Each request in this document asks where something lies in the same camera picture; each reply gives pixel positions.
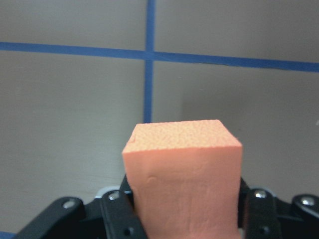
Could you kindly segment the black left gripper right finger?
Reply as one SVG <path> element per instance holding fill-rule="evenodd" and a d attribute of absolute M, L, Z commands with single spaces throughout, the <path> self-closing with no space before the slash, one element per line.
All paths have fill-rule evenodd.
<path fill-rule="evenodd" d="M 238 228 L 244 239 L 281 239 L 273 194 L 265 188 L 250 188 L 241 179 L 238 199 Z"/>

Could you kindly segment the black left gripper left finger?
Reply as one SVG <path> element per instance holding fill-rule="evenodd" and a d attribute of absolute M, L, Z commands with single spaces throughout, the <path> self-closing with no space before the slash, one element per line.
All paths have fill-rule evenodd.
<path fill-rule="evenodd" d="M 108 239 L 146 239 L 147 234 L 135 213 L 133 192 L 124 177 L 120 186 L 99 191 L 103 225 Z"/>

